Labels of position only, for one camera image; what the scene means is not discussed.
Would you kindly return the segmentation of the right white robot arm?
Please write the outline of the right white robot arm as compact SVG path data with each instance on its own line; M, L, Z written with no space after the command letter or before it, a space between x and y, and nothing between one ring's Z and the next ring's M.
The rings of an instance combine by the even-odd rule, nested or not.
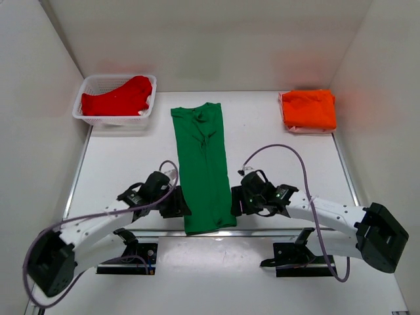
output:
M252 171L231 189L231 213L241 215L282 215L328 227L320 244L314 228L305 228L294 243L292 256L309 263L324 253L353 257L370 267L392 274L400 261L409 234L392 213L379 203L369 207L341 205L310 198L302 190L287 184L274 186L261 170Z

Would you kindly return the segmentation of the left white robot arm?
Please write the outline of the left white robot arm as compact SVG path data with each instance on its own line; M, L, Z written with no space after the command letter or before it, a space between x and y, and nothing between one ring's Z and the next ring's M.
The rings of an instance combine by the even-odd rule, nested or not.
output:
M122 261L134 259L138 242L128 225L150 211L169 218L190 214L178 179L175 169L154 171L145 182L133 184L118 195L102 212L46 228L29 248L24 275L52 298L94 266L118 257Z

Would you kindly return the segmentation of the green t shirt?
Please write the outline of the green t shirt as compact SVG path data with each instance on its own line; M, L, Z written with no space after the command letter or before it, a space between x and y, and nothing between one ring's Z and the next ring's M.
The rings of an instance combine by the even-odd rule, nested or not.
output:
M235 227L221 104L171 109L188 235Z

